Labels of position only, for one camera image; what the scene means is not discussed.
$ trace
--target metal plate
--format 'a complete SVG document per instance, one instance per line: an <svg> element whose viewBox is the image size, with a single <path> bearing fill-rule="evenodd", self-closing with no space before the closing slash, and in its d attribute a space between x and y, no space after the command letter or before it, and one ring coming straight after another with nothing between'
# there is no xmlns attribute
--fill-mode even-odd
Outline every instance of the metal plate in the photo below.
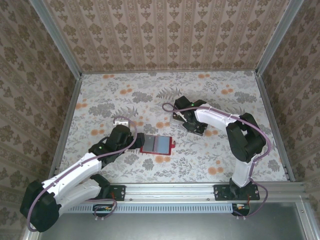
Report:
<svg viewBox="0 0 320 240"><path fill-rule="evenodd" d="M239 197L235 198L231 193L229 184L220 184L213 186L214 189L214 198L216 201L256 201L260 200L258 186L255 184L247 185L241 188L242 192L240 192Z"/></svg>
<svg viewBox="0 0 320 240"><path fill-rule="evenodd" d="M126 197L126 186L125 185L111 185L108 198L113 198L116 201L124 201Z"/></svg>
<svg viewBox="0 0 320 240"><path fill-rule="evenodd" d="M303 182L258 182L268 190L268 203L301 202L308 199ZM124 183L125 200L130 203L203 203L215 201L214 186L228 182L209 183ZM266 192L258 187L262 202ZM245 203L245 200L225 200L224 203Z"/></svg>
<svg viewBox="0 0 320 240"><path fill-rule="evenodd" d="M109 206L105 204L83 203L68 210L69 214L92 214L93 206ZM201 213L232 213L231 203L118 203L114 213L118 214L201 214ZM97 214L108 213L108 211L96 211Z"/></svg>
<svg viewBox="0 0 320 240"><path fill-rule="evenodd" d="M259 204L251 204L254 211ZM267 203L246 220L230 213L63 214L40 240L306 240L295 204Z"/></svg>

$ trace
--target floral wallpaper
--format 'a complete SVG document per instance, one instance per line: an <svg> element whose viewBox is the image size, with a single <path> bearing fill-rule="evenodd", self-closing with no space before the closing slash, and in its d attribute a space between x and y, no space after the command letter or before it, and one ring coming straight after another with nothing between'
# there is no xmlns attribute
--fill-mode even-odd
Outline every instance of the floral wallpaper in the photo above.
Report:
<svg viewBox="0 0 320 240"><path fill-rule="evenodd" d="M48 177L75 78L26 0L0 1L0 239L19 239L27 185Z"/></svg>
<svg viewBox="0 0 320 240"><path fill-rule="evenodd" d="M320 223L320 1L305 0L263 73L297 181Z"/></svg>
<svg viewBox="0 0 320 240"><path fill-rule="evenodd" d="M236 158L227 135L209 126L203 136L174 127L172 114L162 104L185 95L190 101L207 101L232 114L249 112L272 142L272 151L257 164L257 181L286 181L284 168L269 126L253 71L152 72L88 74L82 86L60 171L78 161L112 131L112 120L123 115L138 132L170 136L176 141L170 156L128 150L101 174L111 183L227 182Z"/></svg>
<svg viewBox="0 0 320 240"><path fill-rule="evenodd" d="M289 0L45 0L83 72L255 69Z"/></svg>

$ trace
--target gray leaf pattern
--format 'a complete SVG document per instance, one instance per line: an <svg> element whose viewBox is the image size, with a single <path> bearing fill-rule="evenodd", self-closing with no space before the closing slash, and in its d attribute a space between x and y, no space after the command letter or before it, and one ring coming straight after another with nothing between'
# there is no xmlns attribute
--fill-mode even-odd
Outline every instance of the gray leaf pattern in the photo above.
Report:
<svg viewBox="0 0 320 240"><path fill-rule="evenodd" d="M236 158L231 153L227 135L213 126L209 126L203 136L189 133L184 128L174 128L171 114L163 111L163 103L173 104L175 99L183 95L192 102L201 99L232 114L249 112L274 142L251 71L83 75L59 170L63 171L75 163L93 144L108 136L113 129L113 118L123 115L134 121L138 132L172 137L176 146L170 156L140 153L139 149L124 152L101 171L110 182L229 181ZM16 136L11 136L9 129L3 129L2 138L13 141ZM253 178L257 181L286 180L275 146L270 155L256 166ZM20 179L17 178L15 182L18 184Z"/></svg>

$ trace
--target cable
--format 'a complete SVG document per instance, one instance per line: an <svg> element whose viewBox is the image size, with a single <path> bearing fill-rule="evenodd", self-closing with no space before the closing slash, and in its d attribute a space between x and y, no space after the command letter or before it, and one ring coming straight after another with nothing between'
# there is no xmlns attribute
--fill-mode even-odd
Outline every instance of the cable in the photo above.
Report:
<svg viewBox="0 0 320 240"><path fill-rule="evenodd" d="M173 110L165 109L165 105L171 106ZM228 113L225 113L225 112L223 112L223 111L220 111L220 110L218 110L218 109L216 109L216 108L213 108L213 107L194 106L194 107L188 107L188 108L184 108L184 109L175 109L175 106L174 106L174 105L172 105L172 104L169 103L169 102L165 102L164 104L162 104L162 109L163 109L164 111L166 111L167 113L178 113L178 112L184 112L184 111L188 111L188 110L197 110L197 109L209 110L209 111L212 111L212 112L216 112L216 113L218 113L218 114L221 114L221 115L223 115L223 116L225 116L225 117L232 118L232 119L235 119L235 120L237 120L237 121L239 121L239 122L242 122L243 124L246 124L247 126L249 126L249 127L253 128L254 130L256 130L258 133L260 133L260 134L264 137L264 139L265 139L265 141L266 141L266 143L267 143L267 150L266 150L262 155L258 156L258 157L255 158L254 160L252 160L252 164L251 164L251 168L250 168L250 172L249 172L249 180L250 180L253 184L256 184L257 186L259 186L259 187L261 187L261 188L263 188L263 189L265 190L265 198L264 198L264 200L262 201L262 204L260 205L260 207L259 207L256 211L254 211L253 213L251 213L251 214L249 214L249 215L247 215L247 216L243 216L243 215L240 214L239 212L234 211L236 214L242 216L244 219L247 218L247 217L250 217L250 216L255 215L255 214L263 207L263 205L266 203L267 198L268 198L268 190L267 190L267 188L264 187L264 186L262 186L262 185L259 184L259 183L256 183L256 182L252 179L252 174L253 174L253 171L254 171L254 167L255 167L256 162L259 161L260 159L262 159L263 157L267 156L267 155L270 153L270 151L271 151L271 141L270 141L270 139L268 138L268 136L267 136L263 131L261 131L260 128L256 127L256 126L253 125L252 123L247 122L247 121L245 121L245 120L243 120L243 119L241 119L241 118L239 118L239 117L233 116L232 114L228 114Z"/></svg>
<svg viewBox="0 0 320 240"><path fill-rule="evenodd" d="M71 173L72 171L76 170L77 168L81 167L83 164L86 164L92 160L95 160L95 159L99 159L99 158L102 158L102 157L106 157L106 156L110 156L110 155L114 155L114 154L119 154L119 153L122 153L124 152L125 150L129 149L134 143L135 141L137 140L137 137L138 137L138 130L137 130L137 127L135 125L135 123L133 121L131 121L129 118L125 117L125 116L116 116L114 119L113 119L113 123L115 123L116 119L125 119L127 121L129 121L133 127L134 127L134 137L133 137L133 141L128 145L126 146L125 148L123 149L120 149L118 151L114 151L114 152L108 152L108 153L105 153L105 154L101 154L99 156L93 156L83 162L81 162L80 164L74 166L73 168L69 169L68 171L66 171L63 175L61 175L59 178L57 178L55 181L53 181L51 184L49 184L45 189L43 189L39 194L38 196L36 196L36 198L34 199L33 203L31 204L30 206L30 209L29 209L29 212L28 212L28 215L27 215L27 218L26 218L26 226L27 228L29 229L30 232L37 232L37 229L33 229L31 227L31 223L30 223L30 219L31 219L31 214L35 208L35 205L36 203L38 202L38 200L41 198L41 196L46 192L48 191L51 187L53 187L54 185L56 185L61 179L63 179L65 176L67 176L69 173Z"/></svg>
<svg viewBox="0 0 320 240"><path fill-rule="evenodd" d="M114 206L113 206L112 210L108 213L108 215L106 215L106 216L103 217L104 219L110 217L111 214L114 213L114 211L116 210L116 208L117 208L117 206L118 206L117 201L114 200L114 199L112 199L112 198L89 199L89 200L87 200L87 201L88 201L88 202L101 202L101 201L104 201L104 202L106 202L106 201L113 202ZM94 209L93 215L96 217L96 219L98 219L97 210L98 210L98 209L101 209L101 208L105 208L105 207L108 207L108 206L98 206L98 207L96 207L96 208Z"/></svg>

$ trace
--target metal frame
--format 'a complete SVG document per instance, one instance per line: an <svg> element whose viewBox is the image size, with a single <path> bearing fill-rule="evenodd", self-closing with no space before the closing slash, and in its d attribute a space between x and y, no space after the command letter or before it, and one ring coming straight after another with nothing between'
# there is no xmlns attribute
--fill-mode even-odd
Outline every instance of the metal frame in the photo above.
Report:
<svg viewBox="0 0 320 240"><path fill-rule="evenodd" d="M275 54L280 42L284 38L289 26L294 20L303 2L304 0L291 0L289 2L256 67L256 70L259 74L262 75L262 73L265 71L268 63L270 62L272 56Z"/></svg>
<svg viewBox="0 0 320 240"><path fill-rule="evenodd" d="M258 182L268 190L268 203L301 203L307 200L304 184L302 182L288 181L262 181ZM246 203L247 201L216 201L214 186L229 184L228 182L208 183L113 183L112 185L125 185L124 202L128 204L179 204L179 203ZM259 187L261 203L266 191Z"/></svg>
<svg viewBox="0 0 320 240"><path fill-rule="evenodd" d="M66 64L68 65L70 71L74 75L75 79L78 81L81 77L81 68L78 66L74 55L68 48L62 34L60 33L55 21L52 19L50 12L45 6L42 0L30 0L34 10L39 15L41 21L43 22L46 30L49 32L52 40L59 49L59 52L63 56Z"/></svg>
<svg viewBox="0 0 320 240"><path fill-rule="evenodd" d="M39 235L40 235L40 232L38 232L38 231L31 232L27 228L25 228L22 240L38 240Z"/></svg>
<svg viewBox="0 0 320 240"><path fill-rule="evenodd" d="M55 154L53 157L51 169L50 169L49 176L48 176L49 178L52 178L54 176L57 165L61 162L61 159L64 155L64 151L66 148L66 143L67 143L67 139L68 139L68 135L69 135L69 131L70 131L70 126L72 123L72 118L74 117L76 104L78 101L78 96L79 96L80 90L81 90L81 84L82 84L82 79L79 79L78 81L75 82L75 86L73 89L69 108L68 108L68 111L66 112L63 128L62 128L61 135L59 138L59 142L58 142L58 145L56 147Z"/></svg>
<svg viewBox="0 0 320 240"><path fill-rule="evenodd" d="M296 208L302 223L306 239L319 239L319 227L309 202L296 202Z"/></svg>
<svg viewBox="0 0 320 240"><path fill-rule="evenodd" d="M168 69L168 70L160 70L157 69L153 72L155 73L198 73L198 72L243 72L243 71L254 71L253 68L246 68L246 69ZM95 75L95 74L147 74L150 73L150 70L128 70L128 71L84 71L82 72L83 75Z"/></svg>
<svg viewBox="0 0 320 240"><path fill-rule="evenodd" d="M259 91L260 91L260 95L262 98L262 102L263 102L263 105L265 108L266 115L269 119L270 127L272 130L273 136L274 136L274 141L277 146L279 156L282 160L282 165L284 166L284 169L287 170L287 174L289 176L290 181L294 182L295 176L294 176L294 173L292 171L292 168L291 168L288 156L287 156L284 142L282 141L282 138L280 135L280 131L279 131L279 128L278 128L278 125L276 122L276 118L275 118L274 112L272 110L270 101L269 101L266 87L264 85L264 82L263 82L261 75L257 74L257 73L254 73L254 75L255 75L255 80L256 80L256 83L257 83Z"/></svg>
<svg viewBox="0 0 320 240"><path fill-rule="evenodd" d="M66 213L72 214L93 214L95 203L82 203L70 208ZM231 214L232 203L128 203L117 202L115 214ZM97 209L97 214L106 213Z"/></svg>

